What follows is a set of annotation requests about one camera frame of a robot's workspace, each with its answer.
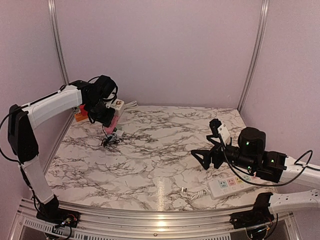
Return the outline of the white multicolour power strip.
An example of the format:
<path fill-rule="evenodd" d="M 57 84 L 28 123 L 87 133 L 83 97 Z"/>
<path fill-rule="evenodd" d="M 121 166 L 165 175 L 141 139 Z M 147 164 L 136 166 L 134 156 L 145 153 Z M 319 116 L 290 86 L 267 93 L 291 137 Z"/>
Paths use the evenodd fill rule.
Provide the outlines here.
<path fill-rule="evenodd" d="M 248 184 L 237 176 L 215 178 L 207 183 L 212 200 L 226 198 L 232 195 L 241 194 L 259 186 Z"/>

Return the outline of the white cube socket adapter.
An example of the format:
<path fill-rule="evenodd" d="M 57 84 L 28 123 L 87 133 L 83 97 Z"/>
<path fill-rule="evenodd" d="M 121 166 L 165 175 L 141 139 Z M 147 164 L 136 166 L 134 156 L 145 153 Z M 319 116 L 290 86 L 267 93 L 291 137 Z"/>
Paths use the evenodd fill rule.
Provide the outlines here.
<path fill-rule="evenodd" d="M 115 115 L 117 117 L 120 117 L 124 111 L 124 108 L 125 108 L 125 102 L 121 99 L 116 99 L 111 105 L 110 107 L 112 109 L 115 110 Z"/>

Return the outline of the orange power strip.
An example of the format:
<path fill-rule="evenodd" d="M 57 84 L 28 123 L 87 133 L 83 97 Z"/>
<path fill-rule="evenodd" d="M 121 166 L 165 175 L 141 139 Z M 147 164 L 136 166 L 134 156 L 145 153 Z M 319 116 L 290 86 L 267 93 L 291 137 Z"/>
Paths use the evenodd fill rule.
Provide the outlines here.
<path fill-rule="evenodd" d="M 74 115 L 74 118 L 75 118 L 76 122 L 81 122 L 81 121 L 83 121 L 83 120 L 88 119 L 88 116 L 87 116 L 87 115 L 82 115 L 82 114 L 79 112 L 79 113 L 76 113 L 76 114 Z"/>

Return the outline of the red cube socket adapter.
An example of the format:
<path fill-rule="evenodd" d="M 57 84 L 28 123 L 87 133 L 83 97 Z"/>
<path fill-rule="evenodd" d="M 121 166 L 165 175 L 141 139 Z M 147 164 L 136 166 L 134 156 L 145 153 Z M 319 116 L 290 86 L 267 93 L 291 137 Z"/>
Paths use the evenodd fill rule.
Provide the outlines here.
<path fill-rule="evenodd" d="M 83 117 L 87 117 L 88 116 L 88 112 L 85 110 L 85 105 L 84 104 L 80 105 L 78 108 L 79 108 L 80 113 L 81 113 L 81 115 Z"/>

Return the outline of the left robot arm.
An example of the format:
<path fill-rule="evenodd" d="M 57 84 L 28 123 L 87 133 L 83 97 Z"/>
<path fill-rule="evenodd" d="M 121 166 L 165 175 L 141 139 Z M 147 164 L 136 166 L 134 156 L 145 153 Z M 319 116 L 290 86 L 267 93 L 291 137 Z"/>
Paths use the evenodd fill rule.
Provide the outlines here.
<path fill-rule="evenodd" d="M 108 127 L 116 111 L 111 104 L 117 99 L 118 86 L 109 76 L 100 75 L 89 81 L 76 80 L 44 97 L 23 105 L 14 104 L 2 122 L 7 122 L 7 140 L 18 164 L 22 178 L 33 196 L 40 220 L 58 225 L 72 225 L 78 221 L 77 211 L 60 207 L 40 162 L 40 149 L 36 129 L 68 110 L 83 106 L 89 121 Z"/>

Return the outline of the black power adapter with cable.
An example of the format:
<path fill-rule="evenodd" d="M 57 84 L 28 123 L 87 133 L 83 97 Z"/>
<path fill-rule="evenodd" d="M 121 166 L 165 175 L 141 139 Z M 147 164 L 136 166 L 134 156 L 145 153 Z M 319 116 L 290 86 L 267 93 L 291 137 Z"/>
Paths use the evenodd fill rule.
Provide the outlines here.
<path fill-rule="evenodd" d="M 116 134 L 115 132 L 112 132 L 111 134 L 106 134 L 105 131 L 103 130 L 103 127 L 104 125 L 102 125 L 102 131 L 104 133 L 104 138 L 102 139 L 101 141 L 101 146 L 104 147 L 104 148 L 107 148 L 107 146 L 109 145 L 115 145 L 115 144 L 119 144 L 120 143 L 120 140 L 119 138 L 117 137 L 117 140 L 115 141 L 108 141 L 108 135 L 112 135 L 112 134 Z"/>

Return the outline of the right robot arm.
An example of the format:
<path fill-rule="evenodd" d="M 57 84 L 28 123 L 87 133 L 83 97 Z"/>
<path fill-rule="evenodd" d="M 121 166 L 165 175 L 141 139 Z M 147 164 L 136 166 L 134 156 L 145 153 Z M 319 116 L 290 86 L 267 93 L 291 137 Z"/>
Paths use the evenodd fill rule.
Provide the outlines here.
<path fill-rule="evenodd" d="M 204 169 L 213 164 L 218 169 L 226 162 L 234 174 L 245 169 L 250 176 L 271 182 L 272 187 L 283 187 L 299 180 L 299 184 L 313 190 L 287 195 L 272 192 L 260 193 L 251 210 L 233 213 L 230 223 L 238 229 L 274 220 L 274 214 L 298 211 L 320 206 L 320 169 L 276 151 L 265 151 L 266 134 L 253 127 L 244 128 L 233 146 L 227 128 L 211 127 L 207 140 L 213 144 L 210 150 L 192 150 L 191 154 Z"/>

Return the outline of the pink triangular power strip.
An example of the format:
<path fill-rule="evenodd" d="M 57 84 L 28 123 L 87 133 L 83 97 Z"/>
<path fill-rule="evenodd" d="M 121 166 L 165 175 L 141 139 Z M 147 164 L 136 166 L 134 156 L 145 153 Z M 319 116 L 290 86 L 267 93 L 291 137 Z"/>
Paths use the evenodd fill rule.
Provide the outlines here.
<path fill-rule="evenodd" d="M 117 126 L 118 119 L 119 119 L 119 117 L 115 115 L 115 116 L 113 117 L 110 125 L 103 127 L 103 130 L 105 131 L 105 133 L 106 133 L 107 135 L 111 134 L 111 133 L 114 131 L 114 129 L 115 129 L 116 126 Z"/>

